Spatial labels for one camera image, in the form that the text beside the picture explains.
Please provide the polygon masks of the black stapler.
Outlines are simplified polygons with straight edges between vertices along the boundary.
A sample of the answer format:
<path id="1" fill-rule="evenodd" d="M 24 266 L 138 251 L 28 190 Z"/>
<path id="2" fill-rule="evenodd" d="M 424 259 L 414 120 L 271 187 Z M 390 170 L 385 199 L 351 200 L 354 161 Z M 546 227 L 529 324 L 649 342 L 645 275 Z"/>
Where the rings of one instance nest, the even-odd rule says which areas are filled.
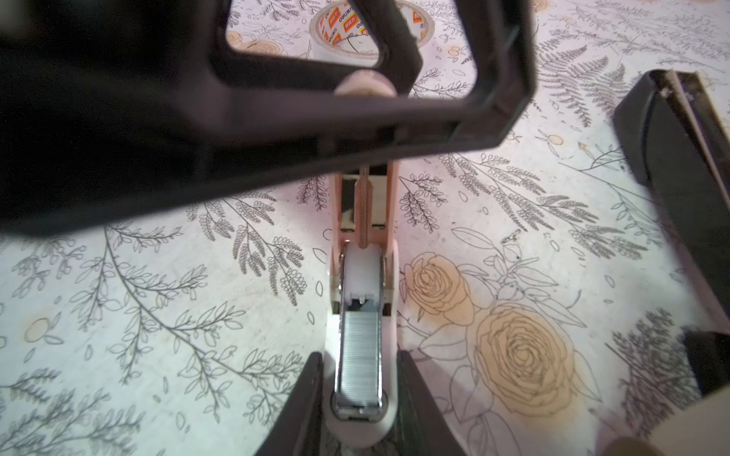
<path id="1" fill-rule="evenodd" d="M 635 180 L 651 188 L 724 311 L 729 309 L 729 137 L 698 74 L 650 70 L 615 108 Z"/>

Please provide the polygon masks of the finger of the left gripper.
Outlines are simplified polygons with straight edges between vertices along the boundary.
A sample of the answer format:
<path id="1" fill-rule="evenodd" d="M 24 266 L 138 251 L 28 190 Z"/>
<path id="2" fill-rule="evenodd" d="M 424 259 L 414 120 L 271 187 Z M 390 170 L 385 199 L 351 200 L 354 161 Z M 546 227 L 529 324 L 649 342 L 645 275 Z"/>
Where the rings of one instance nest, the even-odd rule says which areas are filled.
<path id="1" fill-rule="evenodd" d="M 532 8 L 526 1 L 458 1 L 473 84 L 452 100 L 414 98 L 423 59 L 392 1 L 357 1 L 378 47 L 370 68 L 217 51 L 231 92 L 234 140 L 216 169 L 241 188 L 438 153 L 499 146 L 536 90 Z"/>

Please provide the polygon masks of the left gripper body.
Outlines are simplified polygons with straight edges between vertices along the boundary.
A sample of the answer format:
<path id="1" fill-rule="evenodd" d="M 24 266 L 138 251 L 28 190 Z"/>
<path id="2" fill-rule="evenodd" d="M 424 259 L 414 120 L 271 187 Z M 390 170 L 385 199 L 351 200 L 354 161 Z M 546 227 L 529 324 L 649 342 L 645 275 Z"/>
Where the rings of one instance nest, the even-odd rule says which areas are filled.
<path id="1" fill-rule="evenodd" d="M 224 1 L 1 5 L 1 227 L 74 231 L 209 185 Z"/>

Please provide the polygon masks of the staple strip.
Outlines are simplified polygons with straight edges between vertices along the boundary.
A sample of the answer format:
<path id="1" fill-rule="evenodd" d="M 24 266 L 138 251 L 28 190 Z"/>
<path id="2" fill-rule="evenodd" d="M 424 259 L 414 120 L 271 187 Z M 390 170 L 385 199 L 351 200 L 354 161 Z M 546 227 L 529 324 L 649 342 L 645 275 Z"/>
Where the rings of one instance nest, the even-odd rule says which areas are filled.
<path id="1" fill-rule="evenodd" d="M 334 411 L 342 419 L 374 420 L 383 407 L 381 309 L 372 298 L 353 298 L 340 326 Z"/>

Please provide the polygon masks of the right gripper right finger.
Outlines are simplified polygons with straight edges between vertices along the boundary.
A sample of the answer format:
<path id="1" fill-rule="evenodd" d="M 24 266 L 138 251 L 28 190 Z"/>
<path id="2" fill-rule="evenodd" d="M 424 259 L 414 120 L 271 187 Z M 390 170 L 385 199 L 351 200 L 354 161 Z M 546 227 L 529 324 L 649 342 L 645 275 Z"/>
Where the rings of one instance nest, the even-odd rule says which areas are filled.
<path id="1" fill-rule="evenodd" d="M 397 387 L 399 454 L 464 456 L 408 351 L 397 352 Z"/>

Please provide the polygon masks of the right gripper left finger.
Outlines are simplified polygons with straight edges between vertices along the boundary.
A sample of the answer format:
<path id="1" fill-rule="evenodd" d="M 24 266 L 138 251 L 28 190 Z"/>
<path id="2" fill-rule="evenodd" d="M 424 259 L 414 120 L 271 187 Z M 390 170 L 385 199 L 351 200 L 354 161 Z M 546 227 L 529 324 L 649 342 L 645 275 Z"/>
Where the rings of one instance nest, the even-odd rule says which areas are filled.
<path id="1" fill-rule="evenodd" d="M 281 413 L 256 456 L 315 456 L 321 450 L 322 354 L 308 356 Z"/>

